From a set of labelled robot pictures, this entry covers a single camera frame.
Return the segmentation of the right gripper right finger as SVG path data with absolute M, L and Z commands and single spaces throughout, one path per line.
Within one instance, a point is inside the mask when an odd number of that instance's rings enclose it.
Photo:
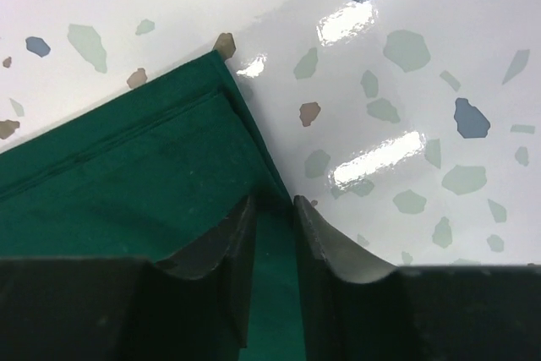
M 307 359 L 539 359 L 538 266 L 396 266 L 294 210 Z

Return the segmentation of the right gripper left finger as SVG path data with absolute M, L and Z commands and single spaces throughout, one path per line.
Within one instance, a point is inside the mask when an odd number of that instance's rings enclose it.
M 237 359 L 248 339 L 256 226 L 256 202 L 246 196 L 157 262 L 2 260 L 2 359 Z

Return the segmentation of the green surgical cloth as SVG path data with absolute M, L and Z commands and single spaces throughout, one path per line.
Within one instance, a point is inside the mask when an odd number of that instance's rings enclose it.
M 302 360 L 292 202 L 217 52 L 4 152 L 1 253 L 160 260 L 247 194 L 258 225 L 241 359 Z

